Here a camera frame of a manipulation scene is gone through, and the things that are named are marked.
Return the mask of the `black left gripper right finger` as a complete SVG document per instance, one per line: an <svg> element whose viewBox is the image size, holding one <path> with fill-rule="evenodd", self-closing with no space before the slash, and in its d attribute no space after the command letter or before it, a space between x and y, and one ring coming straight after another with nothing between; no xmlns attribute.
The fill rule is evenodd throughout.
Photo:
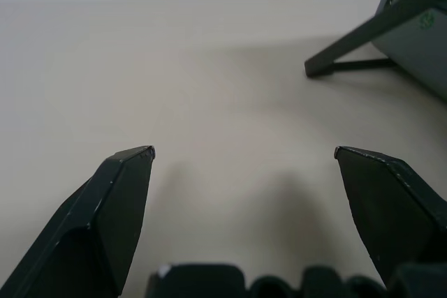
<svg viewBox="0 0 447 298"><path fill-rule="evenodd" d="M334 157L357 231L385 284L401 265L446 262L446 201L407 163L346 146Z"/></svg>

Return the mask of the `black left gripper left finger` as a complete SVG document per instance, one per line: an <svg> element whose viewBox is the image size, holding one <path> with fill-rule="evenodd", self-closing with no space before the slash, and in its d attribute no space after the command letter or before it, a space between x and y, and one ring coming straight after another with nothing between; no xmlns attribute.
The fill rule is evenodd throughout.
<svg viewBox="0 0 447 298"><path fill-rule="evenodd" d="M153 146L106 158L55 211L2 297L119 297L140 238Z"/></svg>

